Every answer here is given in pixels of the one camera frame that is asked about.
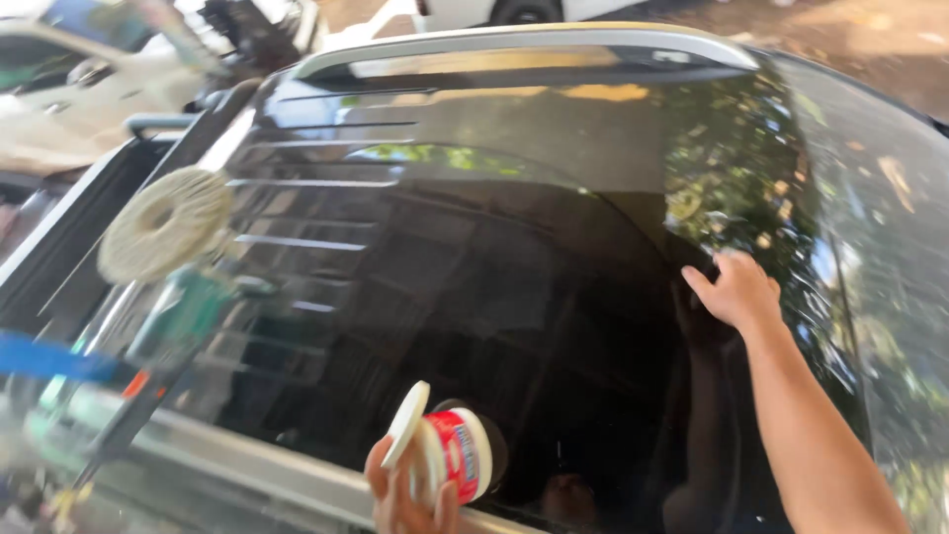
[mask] red label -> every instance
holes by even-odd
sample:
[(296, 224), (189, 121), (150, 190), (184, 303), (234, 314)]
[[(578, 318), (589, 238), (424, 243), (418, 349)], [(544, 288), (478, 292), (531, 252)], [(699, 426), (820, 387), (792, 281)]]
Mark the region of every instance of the red label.
[(469, 503), (477, 493), (478, 464), (475, 440), (461, 417), (453, 411), (437, 411), (425, 416), (432, 424), (445, 455), (448, 479), (458, 484), (458, 503)]

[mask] car wheel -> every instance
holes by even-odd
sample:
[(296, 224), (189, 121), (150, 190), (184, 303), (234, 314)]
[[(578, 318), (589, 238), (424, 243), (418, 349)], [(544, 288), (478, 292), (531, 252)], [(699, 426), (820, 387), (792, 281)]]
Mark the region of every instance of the car wheel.
[(556, 0), (501, 0), (491, 19), (493, 26), (564, 22)]

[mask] dirt ground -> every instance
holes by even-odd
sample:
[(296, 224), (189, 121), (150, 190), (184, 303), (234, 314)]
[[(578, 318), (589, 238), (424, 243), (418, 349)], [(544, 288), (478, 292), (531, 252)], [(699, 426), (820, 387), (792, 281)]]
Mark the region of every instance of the dirt ground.
[[(368, 20), (384, 3), (321, 5), (335, 32)], [(412, 31), (401, 18), (381, 35)], [(650, 0), (600, 18), (670, 22), (782, 48), (949, 122), (949, 0)]]

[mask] roof rail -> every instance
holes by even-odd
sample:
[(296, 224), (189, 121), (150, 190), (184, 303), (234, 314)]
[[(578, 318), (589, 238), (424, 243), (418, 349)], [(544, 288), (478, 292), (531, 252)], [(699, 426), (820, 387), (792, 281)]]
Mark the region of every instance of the roof rail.
[(499, 48), (569, 46), (649, 47), (688, 52), (728, 67), (758, 70), (740, 45), (698, 29), (635, 22), (536, 24), (437, 31), (378, 39), (306, 58), (294, 69), (298, 79), (319, 80), (340, 74), (350, 63), (443, 52)]

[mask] hand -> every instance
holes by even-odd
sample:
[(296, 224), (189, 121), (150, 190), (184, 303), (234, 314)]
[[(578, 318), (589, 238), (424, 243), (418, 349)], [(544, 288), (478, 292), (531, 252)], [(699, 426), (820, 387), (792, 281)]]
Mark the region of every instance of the hand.
[(781, 288), (774, 278), (747, 253), (716, 253), (721, 274), (715, 284), (695, 267), (682, 269), (682, 276), (709, 313), (744, 332), (754, 325), (782, 323), (778, 298)]
[(391, 472), (382, 467), (382, 458), (390, 447), (392, 436), (385, 436), (365, 459), (365, 478), (376, 498), (372, 509), (376, 530), (380, 534), (457, 534), (459, 506), (455, 483), (441, 487), (433, 515), (412, 500), (409, 490), (409, 464), (415, 443), (409, 443)]

